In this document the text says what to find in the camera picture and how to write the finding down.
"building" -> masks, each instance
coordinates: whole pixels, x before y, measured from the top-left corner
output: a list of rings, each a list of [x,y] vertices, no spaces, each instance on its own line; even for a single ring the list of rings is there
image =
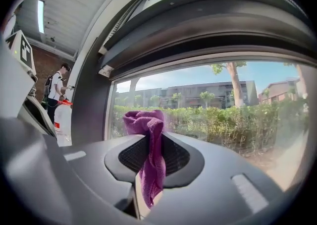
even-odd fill
[[[259,103],[254,81],[240,81],[243,100],[246,105],[256,105]],[[206,102],[200,98],[202,92],[214,94],[214,99],[207,102],[208,107],[229,108],[234,105],[234,99],[231,95],[233,90],[232,82],[218,82],[195,84],[185,86],[175,86],[168,88],[156,88],[135,91],[138,105],[142,107],[160,106],[163,108],[187,108],[187,107],[206,107]],[[173,98],[174,94],[180,93],[180,99]],[[124,104],[129,96],[129,92],[116,93],[117,104]],[[158,96],[156,104],[151,101],[151,97]]]
[[[298,97],[302,97],[302,95],[303,91],[300,79],[288,79],[270,83],[259,94],[259,102],[262,104],[271,104],[274,101],[283,101],[285,98],[296,100]]]

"metal bracket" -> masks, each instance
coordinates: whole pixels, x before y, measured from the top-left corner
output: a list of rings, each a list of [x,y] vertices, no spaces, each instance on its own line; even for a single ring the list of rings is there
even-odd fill
[[[105,65],[100,71],[99,74],[105,76],[105,77],[110,77],[110,73],[113,70],[113,68],[109,65]]]

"white t-shirt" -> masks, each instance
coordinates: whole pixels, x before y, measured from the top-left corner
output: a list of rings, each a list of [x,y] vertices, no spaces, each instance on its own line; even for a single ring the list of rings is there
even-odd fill
[[[53,75],[49,98],[59,101],[60,95],[56,91],[55,84],[57,84],[57,89],[60,90],[63,86],[63,82],[61,79],[62,79],[62,76],[60,71],[58,71],[57,73]]]
[[[5,30],[3,32],[3,37],[4,39],[8,38],[11,33],[12,33],[12,30],[15,26],[15,20],[16,20],[16,16],[15,14],[13,16],[11,16],[10,20],[8,21],[6,27],[5,27]]]

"hedge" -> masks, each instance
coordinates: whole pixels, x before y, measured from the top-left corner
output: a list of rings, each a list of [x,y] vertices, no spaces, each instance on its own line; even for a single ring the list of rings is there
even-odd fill
[[[122,116],[131,110],[162,110],[165,130],[216,143],[238,153],[254,152],[273,145],[291,145],[308,129],[304,99],[272,104],[218,109],[210,107],[163,109],[115,105],[111,119],[111,137],[126,135]]]

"tree trunk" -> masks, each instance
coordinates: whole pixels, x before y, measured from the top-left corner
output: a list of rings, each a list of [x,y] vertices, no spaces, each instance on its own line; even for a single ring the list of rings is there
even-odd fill
[[[134,106],[135,88],[137,86],[139,79],[140,78],[135,78],[135,79],[131,80],[130,89],[129,89],[129,98],[128,98],[128,103],[127,103],[127,105],[129,107]]]
[[[306,98],[307,97],[307,88],[306,88],[306,83],[305,83],[305,80],[304,80],[304,77],[303,77],[303,72],[302,72],[302,69],[301,69],[301,66],[298,65],[298,64],[295,64],[295,67],[298,71],[298,74],[299,74],[299,79],[302,83],[302,88],[303,88],[303,98]]]
[[[232,80],[235,105],[236,107],[241,107],[243,105],[243,95],[237,72],[237,66],[234,62],[226,63],[226,65]]]

